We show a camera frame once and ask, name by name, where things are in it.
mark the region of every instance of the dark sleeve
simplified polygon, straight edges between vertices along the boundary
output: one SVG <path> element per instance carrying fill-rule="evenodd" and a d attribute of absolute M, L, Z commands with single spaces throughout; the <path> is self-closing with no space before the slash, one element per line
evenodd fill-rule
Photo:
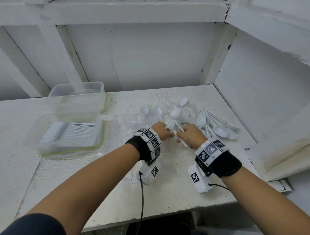
<path fill-rule="evenodd" d="M 50 215 L 29 214 L 11 223 L 0 235 L 66 235 L 62 224 Z"/>

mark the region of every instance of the table surface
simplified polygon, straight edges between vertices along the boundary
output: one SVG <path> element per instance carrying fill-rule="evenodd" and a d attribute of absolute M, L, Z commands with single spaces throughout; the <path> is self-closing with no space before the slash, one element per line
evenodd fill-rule
<path fill-rule="evenodd" d="M 138 113 L 142 102 L 165 104 L 164 95 L 173 101 L 185 96 L 198 108 L 208 108 L 240 126 L 236 140 L 223 139 L 223 142 L 247 169 L 258 175 L 244 150 L 255 142 L 213 85 L 113 92 L 109 95 L 111 102 L 104 114 Z M 52 112 L 44 100 L 0 102 L 0 231 L 90 163 L 98 152 L 95 150 L 55 160 L 40 158 L 35 151 L 23 146 L 24 137 L 35 120 Z M 207 193 L 197 193 L 187 172 L 187 168 L 195 163 L 194 151 L 174 140 L 166 146 L 169 147 L 162 163 L 163 171 L 151 186 L 144 187 L 144 217 L 236 201 L 229 191 L 220 187 L 214 187 Z M 223 184 L 215 175 L 210 178 L 216 184 Z M 140 184 L 124 187 L 121 182 L 91 216 L 84 231 L 139 219 L 141 200 Z"/>

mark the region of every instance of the plastic storage container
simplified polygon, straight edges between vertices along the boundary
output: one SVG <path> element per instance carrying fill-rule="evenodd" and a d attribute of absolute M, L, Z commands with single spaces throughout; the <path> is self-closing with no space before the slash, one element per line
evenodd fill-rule
<path fill-rule="evenodd" d="M 55 113 L 102 113 L 106 101 L 102 82 L 59 84 L 53 87 L 46 98 L 46 104 Z"/>
<path fill-rule="evenodd" d="M 31 127 L 24 145 L 40 155 L 96 146 L 102 125 L 99 112 L 45 114 Z"/>

